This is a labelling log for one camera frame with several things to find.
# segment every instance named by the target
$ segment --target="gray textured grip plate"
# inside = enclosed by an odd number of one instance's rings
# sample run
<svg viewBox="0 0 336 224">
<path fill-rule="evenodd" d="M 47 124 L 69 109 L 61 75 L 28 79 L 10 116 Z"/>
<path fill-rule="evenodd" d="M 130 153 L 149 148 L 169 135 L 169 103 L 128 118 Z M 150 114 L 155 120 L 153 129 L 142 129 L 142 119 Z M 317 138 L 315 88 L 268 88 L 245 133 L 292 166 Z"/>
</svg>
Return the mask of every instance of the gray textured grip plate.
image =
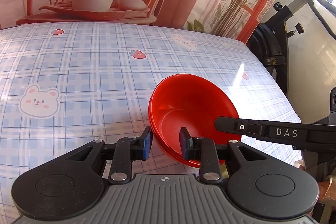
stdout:
<svg viewBox="0 0 336 224">
<path fill-rule="evenodd" d="M 314 223 L 308 216 L 283 221 Z M 43 224 L 22 216 L 15 224 Z M 111 186 L 92 209 L 80 216 L 52 224 L 279 224 L 245 215 L 236 209 L 218 186 L 199 183 L 194 175 L 136 175 L 125 185 Z"/>
</svg>

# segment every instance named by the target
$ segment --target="bear face print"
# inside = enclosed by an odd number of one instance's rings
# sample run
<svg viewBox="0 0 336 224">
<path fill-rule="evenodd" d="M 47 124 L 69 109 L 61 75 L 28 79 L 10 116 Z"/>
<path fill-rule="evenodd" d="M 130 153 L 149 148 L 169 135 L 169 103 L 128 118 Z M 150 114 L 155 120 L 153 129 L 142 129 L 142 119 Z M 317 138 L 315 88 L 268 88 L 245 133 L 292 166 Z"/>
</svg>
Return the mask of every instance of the bear face print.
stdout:
<svg viewBox="0 0 336 224">
<path fill-rule="evenodd" d="M 59 91 L 55 88 L 44 91 L 37 85 L 31 85 L 19 102 L 19 110 L 31 118 L 47 119 L 58 111 L 58 97 Z"/>
<path fill-rule="evenodd" d="M 197 45 L 195 42 L 186 40 L 182 37 L 182 35 L 175 34 L 171 37 L 171 39 L 176 43 L 179 44 L 180 46 L 189 49 L 189 50 L 197 50 Z"/>
</svg>

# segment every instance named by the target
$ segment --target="black knob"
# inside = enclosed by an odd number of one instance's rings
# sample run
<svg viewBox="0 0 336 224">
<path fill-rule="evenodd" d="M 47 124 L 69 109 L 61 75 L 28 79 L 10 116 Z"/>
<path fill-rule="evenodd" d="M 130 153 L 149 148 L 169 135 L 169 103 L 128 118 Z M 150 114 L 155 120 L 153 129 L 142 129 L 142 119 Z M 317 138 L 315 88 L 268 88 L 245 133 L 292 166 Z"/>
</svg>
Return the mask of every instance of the black knob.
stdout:
<svg viewBox="0 0 336 224">
<path fill-rule="evenodd" d="M 276 2 L 276 3 L 273 5 L 273 8 L 274 8 L 276 11 L 279 11 L 279 10 L 281 10 L 282 5 L 281 5 L 280 2 Z"/>
<path fill-rule="evenodd" d="M 302 27 L 302 25 L 300 23 L 296 24 L 295 28 L 296 28 L 296 31 L 298 33 L 304 33 L 305 32 L 305 30 L 303 29 L 303 27 Z"/>
</svg>

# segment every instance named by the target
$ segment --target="crosshair marking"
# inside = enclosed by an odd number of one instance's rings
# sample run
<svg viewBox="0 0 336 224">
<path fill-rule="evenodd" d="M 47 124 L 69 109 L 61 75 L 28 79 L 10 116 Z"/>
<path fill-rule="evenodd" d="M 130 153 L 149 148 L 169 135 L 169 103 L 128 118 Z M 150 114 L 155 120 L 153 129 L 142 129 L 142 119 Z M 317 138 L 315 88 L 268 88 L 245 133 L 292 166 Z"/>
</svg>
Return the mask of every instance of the crosshair marking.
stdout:
<svg viewBox="0 0 336 224">
<path fill-rule="evenodd" d="M 166 181 L 170 180 L 170 178 L 168 178 L 168 177 L 162 177 L 162 178 L 160 178 L 160 180 L 166 182 Z"/>
</svg>

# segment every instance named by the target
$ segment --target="blue plaid pattern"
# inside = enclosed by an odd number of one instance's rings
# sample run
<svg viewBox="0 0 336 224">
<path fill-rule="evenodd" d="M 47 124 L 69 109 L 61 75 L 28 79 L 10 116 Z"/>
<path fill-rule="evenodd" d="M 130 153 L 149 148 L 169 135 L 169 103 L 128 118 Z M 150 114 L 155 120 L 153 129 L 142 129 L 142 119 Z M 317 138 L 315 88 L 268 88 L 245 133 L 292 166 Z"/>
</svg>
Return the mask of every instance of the blue plaid pattern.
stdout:
<svg viewBox="0 0 336 224">
<path fill-rule="evenodd" d="M 52 35 L 62 29 L 61 35 Z M 171 40 L 179 34 L 197 44 L 189 51 Z M 130 56 L 140 50 L 146 59 Z M 248 80 L 237 79 L 240 68 Z M 98 22 L 43 23 L 0 30 L 0 223 L 18 217 L 11 199 L 14 180 L 29 169 L 93 139 L 115 143 L 140 135 L 148 122 L 155 86 L 177 73 L 204 77 L 219 86 L 241 118 L 300 122 L 273 78 L 236 40 L 153 26 Z M 18 102 L 38 84 L 60 90 L 60 110 L 37 120 Z M 242 137 L 243 142 L 289 164 L 291 147 Z M 133 162 L 134 173 L 197 173 L 171 160 L 153 141 L 150 158 Z M 105 175 L 110 164 L 107 164 Z"/>
</svg>

